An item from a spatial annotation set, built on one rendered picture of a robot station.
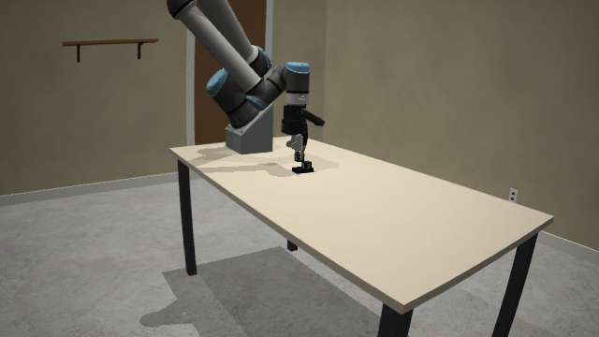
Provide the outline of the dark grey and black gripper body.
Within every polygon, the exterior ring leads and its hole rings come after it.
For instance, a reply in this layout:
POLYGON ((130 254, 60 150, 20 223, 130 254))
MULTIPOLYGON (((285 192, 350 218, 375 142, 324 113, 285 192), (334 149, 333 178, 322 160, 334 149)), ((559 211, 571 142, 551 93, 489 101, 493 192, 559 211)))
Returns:
POLYGON ((282 132, 287 135, 298 135, 304 130, 304 126, 307 127, 305 118, 301 117, 301 109, 306 109, 306 105, 284 105, 284 119, 282 119, 282 132), (289 107, 287 107, 289 106, 289 107), (297 109, 300 108, 300 109, 297 109), (296 111, 295 111, 296 110, 296 111), (288 122, 290 121, 290 122, 288 122), (299 122, 293 122, 299 121, 299 122))

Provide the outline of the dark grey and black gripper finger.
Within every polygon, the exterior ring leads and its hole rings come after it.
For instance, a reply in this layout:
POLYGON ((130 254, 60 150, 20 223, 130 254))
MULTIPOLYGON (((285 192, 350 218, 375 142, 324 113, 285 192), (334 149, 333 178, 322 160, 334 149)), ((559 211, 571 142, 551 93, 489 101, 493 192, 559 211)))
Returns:
MULTIPOLYGON (((296 142, 296 137, 297 137, 297 135, 292 135, 291 140, 286 143, 286 146, 291 148, 292 143, 296 142)), ((299 153, 299 152, 300 151, 295 150, 295 153, 299 153)))
POLYGON ((304 126, 304 130, 301 133, 301 135, 297 135, 296 142, 294 142, 291 145, 291 148, 293 150, 300 151, 299 160, 301 160, 302 157, 303 157, 303 155, 304 155, 304 151, 305 151, 305 148, 306 148, 306 145, 307 145, 307 140, 308 140, 308 128, 306 128, 304 126))

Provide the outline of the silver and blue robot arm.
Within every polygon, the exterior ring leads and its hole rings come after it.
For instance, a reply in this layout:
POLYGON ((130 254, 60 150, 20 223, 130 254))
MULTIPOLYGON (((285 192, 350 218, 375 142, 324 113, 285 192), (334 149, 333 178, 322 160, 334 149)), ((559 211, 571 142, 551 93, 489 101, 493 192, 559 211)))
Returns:
POLYGON ((308 64, 289 62, 277 66, 263 81, 261 78, 271 69, 270 58, 261 48, 251 45, 228 1, 198 2, 210 21, 197 8, 197 0, 167 0, 168 11, 223 67, 209 80, 206 89, 234 129, 252 122, 285 90, 286 104, 309 103, 308 64))

